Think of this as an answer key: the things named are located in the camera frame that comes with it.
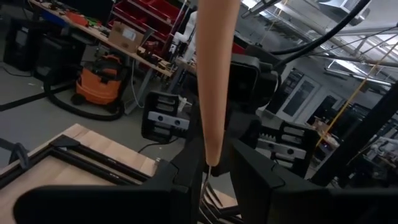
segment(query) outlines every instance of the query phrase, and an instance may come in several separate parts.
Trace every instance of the orange shop vacuum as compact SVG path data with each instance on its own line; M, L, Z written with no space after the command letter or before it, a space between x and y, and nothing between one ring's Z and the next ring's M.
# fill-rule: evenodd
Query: orange shop vacuum
M60 70L67 69L76 73L76 93L71 97L73 105L91 103L102 106L111 115L93 114L69 105L59 100L51 93L53 80L60 73ZM44 84L44 91L49 100L55 105L79 116L100 121L113 121L119 119L124 113L124 103L121 100L131 74L129 68L125 67L120 57L106 55L87 62L84 67L66 65L60 68L53 68L48 74Z

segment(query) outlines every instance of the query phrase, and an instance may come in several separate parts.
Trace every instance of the storage rack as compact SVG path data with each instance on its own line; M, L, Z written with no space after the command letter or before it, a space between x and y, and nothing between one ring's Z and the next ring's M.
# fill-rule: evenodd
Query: storage rack
M114 22L118 21L142 33L148 28L154 29L149 40L159 41L159 48L155 52L163 55L187 15L188 7L184 3L179 9L166 0L121 0L112 8L108 27L112 28Z

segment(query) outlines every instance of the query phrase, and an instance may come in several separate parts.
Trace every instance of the vacuum hose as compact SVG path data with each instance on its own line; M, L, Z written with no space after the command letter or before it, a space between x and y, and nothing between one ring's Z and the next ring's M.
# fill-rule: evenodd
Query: vacuum hose
M49 74L47 75L47 78L44 81L44 92L47 95L47 98L51 101L51 103L55 104L61 109L66 110L67 112L71 112L73 114L76 114L78 116L88 118L88 119L93 119L97 121L114 121L119 118L121 118L124 114L124 103L119 100L118 101L118 112L116 114L112 115L100 115L100 114L92 114L86 111L79 110L73 106L70 106L69 104L59 100L52 92L51 92L51 86L56 80L56 78L62 74L63 70L68 70L71 73L76 73L76 78L78 72L82 70L82 66L80 65L64 65L61 67L53 68L49 71Z

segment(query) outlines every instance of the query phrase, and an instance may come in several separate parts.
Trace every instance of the white robot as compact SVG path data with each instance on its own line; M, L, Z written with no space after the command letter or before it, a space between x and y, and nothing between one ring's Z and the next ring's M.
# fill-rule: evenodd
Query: white robot
M197 12L191 13L189 17L189 21L187 23L187 26L185 27L185 31L183 34L176 32L174 34L173 42L170 46L169 52L172 54L176 51L178 45L183 42L188 44L187 51L184 53L183 59L185 62L191 61L193 55L195 54L196 51L196 45L195 45L195 27L197 23Z

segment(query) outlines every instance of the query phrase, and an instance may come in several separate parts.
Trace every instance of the ceiling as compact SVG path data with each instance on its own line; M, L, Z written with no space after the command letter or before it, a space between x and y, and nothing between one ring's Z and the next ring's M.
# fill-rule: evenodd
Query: ceiling
M259 1L260 0L242 0L242 2L247 6L251 6L253 3L255 4ZM396 0L373 0L369 5L371 12L365 21L357 25L357 27L395 24L395 22L398 22L396 5ZM276 8L280 9L282 12L279 14L279 17L288 21L289 25L298 27L301 30L301 33L306 33L312 39L319 37L320 34L324 34L328 29L331 29L336 25L334 20L330 19L319 10L318 4L315 0L288 0L286 3L285 0L282 0L282 2L275 6L276 7L268 8L266 11L262 12L262 15L264 16L268 13L275 13L277 12ZM338 36L333 38L331 42L323 45L322 49L318 49L318 51L341 46L364 37L366 36ZM397 41L398 35L395 36L395 34L377 35L367 38L367 40L362 44L361 41L358 41L347 45L344 49L336 49L328 53L343 57L356 57L361 60L380 60ZM385 61L397 63L398 50L393 50ZM340 64L345 67L347 66L347 69L361 76L367 75L371 68L371 66L364 65L363 63L344 62ZM389 82L398 80L398 68L379 67L372 76L375 74L377 74L377 79Z

